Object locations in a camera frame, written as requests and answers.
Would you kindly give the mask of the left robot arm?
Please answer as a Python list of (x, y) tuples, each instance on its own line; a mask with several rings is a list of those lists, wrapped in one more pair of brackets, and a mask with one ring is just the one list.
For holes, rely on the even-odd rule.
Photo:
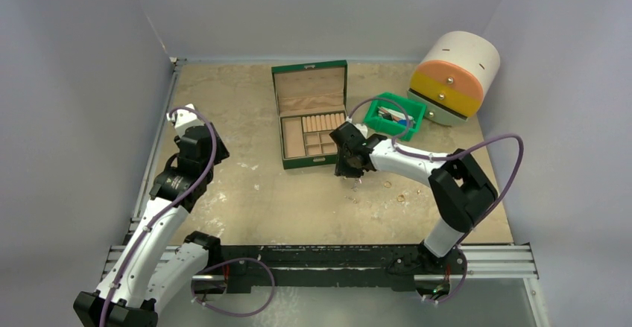
[(206, 193), (213, 167), (229, 157), (212, 124), (180, 129), (178, 153), (156, 176), (138, 227), (118, 261), (93, 292), (81, 292), (73, 309), (83, 326), (156, 326), (161, 310), (195, 268), (212, 274), (222, 264), (217, 238), (196, 232), (184, 251), (158, 264), (174, 233)]

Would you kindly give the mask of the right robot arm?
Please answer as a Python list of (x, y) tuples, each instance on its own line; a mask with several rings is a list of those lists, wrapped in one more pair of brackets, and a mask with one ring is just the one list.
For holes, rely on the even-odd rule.
[(435, 273), (446, 265), (450, 251), (499, 196), (474, 157), (463, 150), (432, 153), (398, 148), (387, 136), (365, 136), (349, 122), (329, 136), (338, 150), (335, 175), (360, 178), (368, 171), (383, 171), (431, 189), (440, 218), (418, 247), (418, 261), (427, 272)]

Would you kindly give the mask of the green jewelry box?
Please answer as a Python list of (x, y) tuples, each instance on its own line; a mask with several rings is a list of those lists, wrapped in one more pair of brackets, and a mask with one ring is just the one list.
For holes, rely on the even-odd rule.
[(344, 112), (347, 116), (347, 74), (345, 60), (274, 66), (271, 76), (279, 122), (281, 162), (285, 170), (331, 165), (337, 153), (284, 159), (280, 119), (284, 117)]

